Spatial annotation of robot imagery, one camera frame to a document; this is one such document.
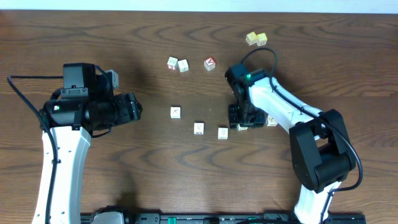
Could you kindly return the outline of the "white block green Z side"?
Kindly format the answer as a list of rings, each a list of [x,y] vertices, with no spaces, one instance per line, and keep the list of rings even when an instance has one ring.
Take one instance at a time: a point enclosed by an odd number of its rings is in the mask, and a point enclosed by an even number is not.
[[[247,129],[248,129],[248,127],[241,126],[240,124],[237,125],[237,130],[238,130],[238,131],[245,131],[245,130],[247,130]]]

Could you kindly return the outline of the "white block red U side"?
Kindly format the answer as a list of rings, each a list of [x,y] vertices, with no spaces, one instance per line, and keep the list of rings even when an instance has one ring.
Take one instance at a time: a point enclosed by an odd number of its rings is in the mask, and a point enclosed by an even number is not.
[[[228,128],[218,128],[218,139],[228,139]]]

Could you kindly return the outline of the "block with blue side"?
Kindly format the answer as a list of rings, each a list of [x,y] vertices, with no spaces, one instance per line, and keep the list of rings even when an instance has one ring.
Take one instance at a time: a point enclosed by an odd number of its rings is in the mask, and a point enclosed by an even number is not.
[[[274,127],[274,126],[277,126],[277,125],[278,125],[278,122],[272,116],[267,115],[266,126]]]

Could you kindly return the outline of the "white block yellow W side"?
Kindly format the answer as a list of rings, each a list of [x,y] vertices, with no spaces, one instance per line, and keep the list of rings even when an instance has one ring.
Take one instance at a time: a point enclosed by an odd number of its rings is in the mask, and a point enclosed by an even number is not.
[[[194,134],[195,135],[203,135],[204,134],[204,123],[194,123]]]

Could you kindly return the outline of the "white block green 4 side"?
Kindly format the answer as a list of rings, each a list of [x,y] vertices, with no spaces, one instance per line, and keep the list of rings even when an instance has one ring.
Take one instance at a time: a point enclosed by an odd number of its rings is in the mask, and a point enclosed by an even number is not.
[[[170,117],[172,119],[180,119],[181,118],[181,107],[173,106],[170,108]]]

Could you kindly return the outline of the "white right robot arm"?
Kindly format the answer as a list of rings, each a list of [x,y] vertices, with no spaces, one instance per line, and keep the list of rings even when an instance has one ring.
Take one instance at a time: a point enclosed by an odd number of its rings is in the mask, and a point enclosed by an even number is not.
[[[363,167],[337,110],[323,112],[299,100],[268,72],[231,67],[225,79],[236,103],[229,106],[229,126],[244,130],[281,125],[289,134],[292,166],[301,183],[300,196],[290,217],[277,223],[362,223],[362,217],[330,215],[337,192],[357,188]]]

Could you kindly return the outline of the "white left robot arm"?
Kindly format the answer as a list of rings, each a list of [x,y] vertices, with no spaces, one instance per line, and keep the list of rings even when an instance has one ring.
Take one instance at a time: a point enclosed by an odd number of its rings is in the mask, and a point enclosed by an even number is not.
[[[44,161],[33,223],[79,223],[83,170],[91,140],[113,127],[138,121],[142,106],[133,93],[68,98],[56,90],[40,110]]]

